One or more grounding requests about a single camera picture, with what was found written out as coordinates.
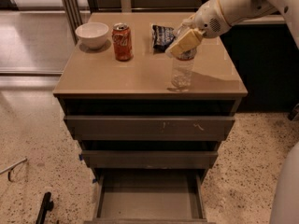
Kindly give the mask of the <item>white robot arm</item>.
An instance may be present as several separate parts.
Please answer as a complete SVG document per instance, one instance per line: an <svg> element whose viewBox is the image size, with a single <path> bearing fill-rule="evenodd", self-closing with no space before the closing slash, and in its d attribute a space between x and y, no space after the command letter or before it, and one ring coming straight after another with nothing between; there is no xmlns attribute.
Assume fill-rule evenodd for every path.
<svg viewBox="0 0 299 224"><path fill-rule="evenodd" d="M166 54L177 58L199 46L204 38L223 35L242 21L275 11L282 15L299 47L299 0L209 0L175 30L177 39ZM269 224L299 224L299 144L283 162Z"/></svg>

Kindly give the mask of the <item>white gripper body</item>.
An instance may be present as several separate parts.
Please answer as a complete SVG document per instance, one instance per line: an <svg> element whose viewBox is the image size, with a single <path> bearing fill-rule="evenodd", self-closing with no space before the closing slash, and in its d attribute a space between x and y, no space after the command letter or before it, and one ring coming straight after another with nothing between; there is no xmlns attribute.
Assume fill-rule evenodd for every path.
<svg viewBox="0 0 299 224"><path fill-rule="evenodd" d="M215 38L231 29L231 25L224 18L220 0L205 2L196 11L193 20L195 26L203 31L204 38Z"/></svg>

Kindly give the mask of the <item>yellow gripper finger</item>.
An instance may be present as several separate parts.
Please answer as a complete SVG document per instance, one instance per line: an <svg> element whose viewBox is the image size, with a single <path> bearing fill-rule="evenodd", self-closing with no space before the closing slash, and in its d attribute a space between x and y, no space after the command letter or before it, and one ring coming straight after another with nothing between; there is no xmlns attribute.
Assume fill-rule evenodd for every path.
<svg viewBox="0 0 299 224"><path fill-rule="evenodd" d="M186 51L197 48L206 32L197 28L187 28L178 35L178 38L166 49L165 54L169 57L179 57Z"/></svg>

